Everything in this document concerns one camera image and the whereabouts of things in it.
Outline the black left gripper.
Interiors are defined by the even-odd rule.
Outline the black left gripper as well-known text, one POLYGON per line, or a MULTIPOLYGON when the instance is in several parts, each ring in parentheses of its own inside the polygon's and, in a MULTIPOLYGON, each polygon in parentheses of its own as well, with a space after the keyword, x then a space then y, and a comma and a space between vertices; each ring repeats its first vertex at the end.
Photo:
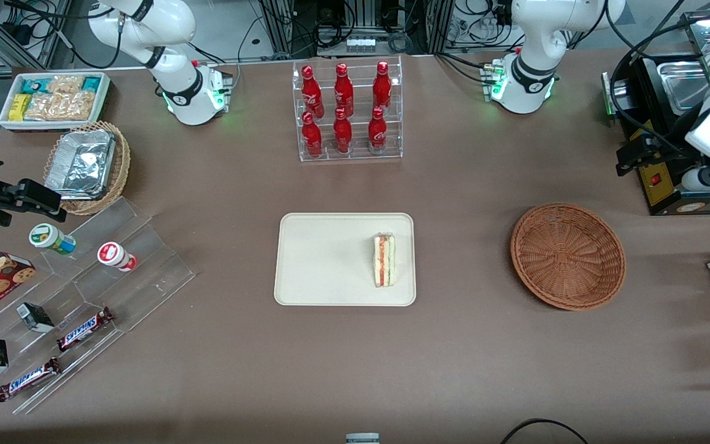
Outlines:
POLYGON ((628 142, 616 151, 616 174, 623 177, 635 168, 646 168, 655 164, 686 160, 687 152, 679 146, 666 144, 653 135, 640 135, 640 142, 628 142))

